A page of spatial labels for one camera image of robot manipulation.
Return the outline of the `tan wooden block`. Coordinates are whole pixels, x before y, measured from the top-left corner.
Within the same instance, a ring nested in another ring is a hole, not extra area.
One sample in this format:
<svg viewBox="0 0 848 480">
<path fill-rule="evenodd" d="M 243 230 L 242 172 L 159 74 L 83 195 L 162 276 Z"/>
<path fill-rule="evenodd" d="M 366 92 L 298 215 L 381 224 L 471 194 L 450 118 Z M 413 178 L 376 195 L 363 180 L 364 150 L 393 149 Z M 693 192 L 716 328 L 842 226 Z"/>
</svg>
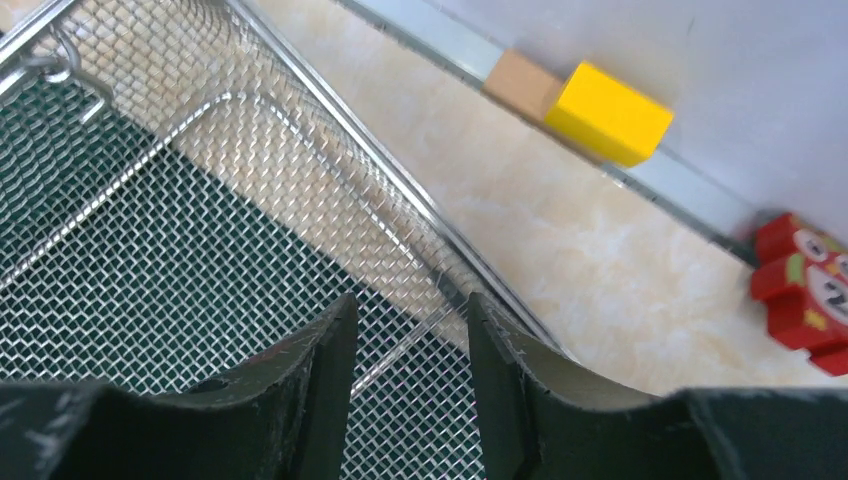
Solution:
<svg viewBox="0 0 848 480">
<path fill-rule="evenodd" d="M 533 125 L 542 125 L 565 80 L 515 49 L 499 57 L 482 92 Z"/>
</svg>

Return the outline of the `yellow wooden block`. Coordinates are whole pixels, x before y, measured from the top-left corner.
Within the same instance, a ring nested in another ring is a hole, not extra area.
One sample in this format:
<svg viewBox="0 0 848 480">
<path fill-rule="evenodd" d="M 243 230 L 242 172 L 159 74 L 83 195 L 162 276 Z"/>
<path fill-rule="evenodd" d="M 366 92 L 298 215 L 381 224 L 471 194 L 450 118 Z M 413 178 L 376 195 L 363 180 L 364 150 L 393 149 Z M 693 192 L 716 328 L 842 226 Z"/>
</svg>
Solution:
<svg viewBox="0 0 848 480">
<path fill-rule="evenodd" d="M 583 61 L 548 108 L 543 125 L 604 160 L 630 168 L 653 155 L 673 119 L 668 107 Z"/>
</svg>

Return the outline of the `metal mesh instrument tray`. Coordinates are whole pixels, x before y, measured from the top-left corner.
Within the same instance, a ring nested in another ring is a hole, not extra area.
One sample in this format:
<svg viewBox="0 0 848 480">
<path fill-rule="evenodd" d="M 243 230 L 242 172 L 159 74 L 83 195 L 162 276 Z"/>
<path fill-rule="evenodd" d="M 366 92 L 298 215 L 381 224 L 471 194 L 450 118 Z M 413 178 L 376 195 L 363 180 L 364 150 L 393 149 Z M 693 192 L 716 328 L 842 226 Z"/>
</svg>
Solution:
<svg viewBox="0 0 848 480">
<path fill-rule="evenodd" d="M 176 393 L 358 304 L 340 475 L 482 479 L 468 299 L 545 328 L 239 1 L 1 25 L 1 377 Z"/>
</svg>

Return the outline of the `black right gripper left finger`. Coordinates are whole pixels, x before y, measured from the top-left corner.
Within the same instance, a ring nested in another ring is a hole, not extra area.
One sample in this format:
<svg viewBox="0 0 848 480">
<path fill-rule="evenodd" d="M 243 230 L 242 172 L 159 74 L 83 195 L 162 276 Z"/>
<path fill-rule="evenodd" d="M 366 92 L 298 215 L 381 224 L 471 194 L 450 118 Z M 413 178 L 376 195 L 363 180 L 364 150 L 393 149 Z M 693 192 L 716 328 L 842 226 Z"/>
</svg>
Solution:
<svg viewBox="0 0 848 480">
<path fill-rule="evenodd" d="M 343 295 L 311 322 L 185 392 L 5 382 L 5 479 L 335 479 L 358 336 Z"/>
</svg>

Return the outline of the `red toy block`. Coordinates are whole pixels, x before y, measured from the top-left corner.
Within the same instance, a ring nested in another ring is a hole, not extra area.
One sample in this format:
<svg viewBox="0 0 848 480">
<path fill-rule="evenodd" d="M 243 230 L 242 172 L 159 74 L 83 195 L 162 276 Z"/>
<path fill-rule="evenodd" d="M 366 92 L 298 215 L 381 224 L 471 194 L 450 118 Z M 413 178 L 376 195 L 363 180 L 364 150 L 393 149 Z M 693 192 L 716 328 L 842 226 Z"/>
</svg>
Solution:
<svg viewBox="0 0 848 480">
<path fill-rule="evenodd" d="M 831 376 L 847 374 L 847 247 L 794 213 L 760 227 L 750 296 L 767 333 Z"/>
</svg>

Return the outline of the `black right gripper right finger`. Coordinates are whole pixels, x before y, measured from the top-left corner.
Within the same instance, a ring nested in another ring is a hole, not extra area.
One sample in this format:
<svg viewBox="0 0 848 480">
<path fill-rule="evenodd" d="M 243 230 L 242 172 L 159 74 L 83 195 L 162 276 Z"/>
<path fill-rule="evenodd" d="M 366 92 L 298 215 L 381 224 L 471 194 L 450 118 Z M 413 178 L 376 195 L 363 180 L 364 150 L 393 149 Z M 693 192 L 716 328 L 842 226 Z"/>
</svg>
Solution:
<svg viewBox="0 0 848 480">
<path fill-rule="evenodd" d="M 601 376 L 474 293 L 468 338 L 491 479 L 843 479 L 847 393 L 685 388 L 665 396 Z"/>
</svg>

